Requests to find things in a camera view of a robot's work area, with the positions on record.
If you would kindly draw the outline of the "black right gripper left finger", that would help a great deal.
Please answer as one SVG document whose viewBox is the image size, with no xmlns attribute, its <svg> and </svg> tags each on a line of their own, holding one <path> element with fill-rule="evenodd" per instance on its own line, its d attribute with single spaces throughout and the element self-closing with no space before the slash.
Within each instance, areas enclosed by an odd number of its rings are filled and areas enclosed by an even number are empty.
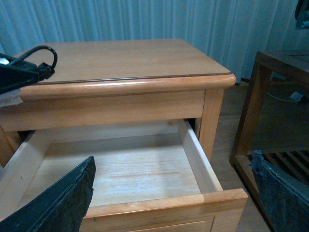
<svg viewBox="0 0 309 232">
<path fill-rule="evenodd" d="M 88 157 L 0 223 L 2 232 L 77 232 L 93 197 L 96 165 Z"/>
</svg>

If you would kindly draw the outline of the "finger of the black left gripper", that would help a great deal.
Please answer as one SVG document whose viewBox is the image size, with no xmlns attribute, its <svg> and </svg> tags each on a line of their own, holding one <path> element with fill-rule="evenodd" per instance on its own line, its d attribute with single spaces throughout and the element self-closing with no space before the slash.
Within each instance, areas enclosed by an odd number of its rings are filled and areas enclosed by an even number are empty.
<svg viewBox="0 0 309 232">
<path fill-rule="evenodd" d="M 21 61 L 9 65 L 0 64 L 0 93 L 6 93 L 39 82 L 39 71 L 35 64 Z"/>
</svg>

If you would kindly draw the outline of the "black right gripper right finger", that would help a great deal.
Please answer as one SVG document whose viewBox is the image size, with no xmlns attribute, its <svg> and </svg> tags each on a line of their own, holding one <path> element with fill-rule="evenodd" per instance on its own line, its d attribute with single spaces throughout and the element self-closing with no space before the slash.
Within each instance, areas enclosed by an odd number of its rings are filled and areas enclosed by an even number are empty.
<svg viewBox="0 0 309 232">
<path fill-rule="evenodd" d="M 252 156 L 259 199 L 276 232 L 309 230 L 309 187 L 266 161 L 261 150 Z"/>
</svg>

